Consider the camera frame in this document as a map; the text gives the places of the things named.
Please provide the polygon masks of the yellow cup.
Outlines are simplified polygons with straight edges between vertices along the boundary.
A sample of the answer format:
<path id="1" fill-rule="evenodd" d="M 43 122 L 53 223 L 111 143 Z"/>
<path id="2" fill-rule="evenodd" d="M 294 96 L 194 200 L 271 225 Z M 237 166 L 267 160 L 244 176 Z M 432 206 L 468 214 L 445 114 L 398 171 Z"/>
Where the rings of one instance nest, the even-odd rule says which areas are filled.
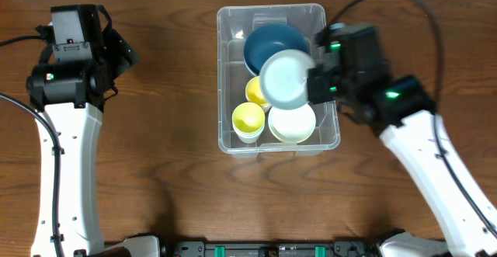
<path id="1" fill-rule="evenodd" d="M 245 86 L 245 98 L 249 102 L 253 102 L 260 106 L 269 106 L 270 103 L 266 100 L 260 86 L 260 77 L 251 78 Z"/>
<path id="2" fill-rule="evenodd" d="M 265 125 L 265 119 L 266 115 L 263 109 L 253 102 L 244 102 L 238 105 L 232 113 L 234 128 L 245 134 L 260 130 Z"/>

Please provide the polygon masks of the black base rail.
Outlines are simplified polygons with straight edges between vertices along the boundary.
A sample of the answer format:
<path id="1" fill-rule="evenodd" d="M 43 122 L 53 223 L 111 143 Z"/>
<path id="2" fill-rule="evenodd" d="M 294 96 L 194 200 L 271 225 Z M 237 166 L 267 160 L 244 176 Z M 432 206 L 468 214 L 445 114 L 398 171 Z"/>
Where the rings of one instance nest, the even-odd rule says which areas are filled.
<path id="1" fill-rule="evenodd" d="M 162 245 L 162 257 L 378 257 L 379 250 L 361 241 L 331 243 L 215 243 L 178 241 Z"/>

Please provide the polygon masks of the grey small bowl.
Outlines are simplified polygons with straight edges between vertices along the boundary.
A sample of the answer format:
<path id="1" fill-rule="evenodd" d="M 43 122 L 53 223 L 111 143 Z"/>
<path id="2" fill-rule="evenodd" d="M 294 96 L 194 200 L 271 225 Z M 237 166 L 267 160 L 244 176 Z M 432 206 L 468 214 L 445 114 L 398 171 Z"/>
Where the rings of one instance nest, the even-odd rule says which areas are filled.
<path id="1" fill-rule="evenodd" d="M 309 102 L 308 70 L 313 58 L 300 50 L 282 50 L 271 56 L 259 73 L 264 98 L 278 109 L 297 109 Z"/>

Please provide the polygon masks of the dark blue bowl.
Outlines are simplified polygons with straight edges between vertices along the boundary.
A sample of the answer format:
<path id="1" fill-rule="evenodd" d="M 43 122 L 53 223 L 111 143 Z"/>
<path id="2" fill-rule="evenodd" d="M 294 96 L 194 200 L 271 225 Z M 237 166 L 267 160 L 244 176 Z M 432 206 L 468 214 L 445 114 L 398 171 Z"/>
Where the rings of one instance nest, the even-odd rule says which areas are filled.
<path id="1" fill-rule="evenodd" d="M 306 39 L 298 29 L 282 23 L 260 26 L 245 41 L 245 65 L 254 76 L 258 76 L 265 62 L 282 50 L 299 50 L 310 54 Z"/>

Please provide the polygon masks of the white small bowl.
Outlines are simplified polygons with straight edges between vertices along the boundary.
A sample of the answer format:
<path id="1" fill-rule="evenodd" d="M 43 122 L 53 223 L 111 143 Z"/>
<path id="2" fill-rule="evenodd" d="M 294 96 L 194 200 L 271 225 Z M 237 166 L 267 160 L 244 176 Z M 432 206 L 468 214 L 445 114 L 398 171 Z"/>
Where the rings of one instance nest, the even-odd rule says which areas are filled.
<path id="1" fill-rule="evenodd" d="M 273 107 L 269 111 L 268 126 L 278 140 L 300 143 L 306 141 L 315 130 L 315 112 L 308 104 L 290 110 Z"/>

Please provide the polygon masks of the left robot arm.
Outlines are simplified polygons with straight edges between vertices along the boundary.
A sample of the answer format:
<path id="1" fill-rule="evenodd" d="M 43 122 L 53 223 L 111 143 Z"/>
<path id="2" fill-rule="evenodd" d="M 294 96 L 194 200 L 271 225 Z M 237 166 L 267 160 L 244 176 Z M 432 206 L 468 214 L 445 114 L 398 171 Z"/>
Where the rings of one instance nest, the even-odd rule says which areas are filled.
<path id="1" fill-rule="evenodd" d="M 32 256 L 159 256 L 153 234 L 106 245 L 99 224 L 96 152 L 115 80 L 139 60 L 103 5 L 50 10 L 46 49 L 26 80 L 40 137 L 40 209 Z M 100 17 L 107 18 L 106 25 Z"/>

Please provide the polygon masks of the light blue cup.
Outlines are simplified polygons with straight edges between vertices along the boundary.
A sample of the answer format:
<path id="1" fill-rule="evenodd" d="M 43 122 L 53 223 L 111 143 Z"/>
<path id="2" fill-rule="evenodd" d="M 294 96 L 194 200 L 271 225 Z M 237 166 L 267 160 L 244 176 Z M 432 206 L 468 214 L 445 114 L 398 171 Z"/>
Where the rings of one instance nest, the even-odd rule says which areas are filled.
<path id="1" fill-rule="evenodd" d="M 234 131 L 238 136 L 247 137 L 247 138 L 259 136 L 263 132 L 263 130 L 264 127 L 260 127 L 258 130 L 255 130 L 253 132 L 244 132 L 242 130 L 239 130 L 237 127 L 234 128 Z"/>

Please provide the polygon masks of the clear plastic storage bin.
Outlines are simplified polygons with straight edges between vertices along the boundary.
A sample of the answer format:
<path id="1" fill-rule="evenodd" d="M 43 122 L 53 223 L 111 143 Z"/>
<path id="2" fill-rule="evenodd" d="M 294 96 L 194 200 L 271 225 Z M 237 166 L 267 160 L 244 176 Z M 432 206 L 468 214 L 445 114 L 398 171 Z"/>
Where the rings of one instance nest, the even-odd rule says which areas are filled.
<path id="1" fill-rule="evenodd" d="M 234 158 L 255 158 L 261 153 L 293 151 L 297 156 L 318 155 L 339 146 L 341 135 L 334 102 L 313 105 L 316 126 L 312 135 L 299 144 L 283 143 L 265 128 L 252 144 L 235 133 L 231 116 L 245 98 L 245 87 L 253 74 L 247 68 L 243 48 L 246 39 L 260 26 L 282 23 L 304 35 L 310 55 L 320 61 L 322 52 L 314 35 L 326 25 L 325 9 L 317 3 L 286 5 L 225 6 L 217 13 L 217 101 L 218 145 Z"/>

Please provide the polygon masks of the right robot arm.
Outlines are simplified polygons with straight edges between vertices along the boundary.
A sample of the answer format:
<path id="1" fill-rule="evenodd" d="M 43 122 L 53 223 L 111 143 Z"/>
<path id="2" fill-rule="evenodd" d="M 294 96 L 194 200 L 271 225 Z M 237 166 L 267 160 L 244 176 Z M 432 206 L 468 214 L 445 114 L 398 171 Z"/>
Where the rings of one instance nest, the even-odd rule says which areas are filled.
<path id="1" fill-rule="evenodd" d="M 496 254 L 496 208 L 452 145 L 443 118 L 417 78 L 394 78 L 382 57 L 332 53 L 307 78 L 312 103 L 336 100 L 403 164 L 433 212 L 453 256 Z"/>

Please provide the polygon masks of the white plastic cup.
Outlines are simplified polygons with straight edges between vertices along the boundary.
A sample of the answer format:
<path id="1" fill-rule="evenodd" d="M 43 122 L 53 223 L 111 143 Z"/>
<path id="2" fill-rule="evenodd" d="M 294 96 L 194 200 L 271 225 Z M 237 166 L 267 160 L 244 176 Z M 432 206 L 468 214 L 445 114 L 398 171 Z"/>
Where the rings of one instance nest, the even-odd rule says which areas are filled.
<path id="1" fill-rule="evenodd" d="M 237 136 L 238 136 L 238 138 L 240 139 L 241 142 L 243 142 L 245 144 L 253 144 L 253 143 L 255 143 L 259 139 L 260 135 L 259 136 L 255 136 L 255 137 L 250 137 L 250 138 L 242 137 L 242 136 L 238 136 L 238 135 Z"/>

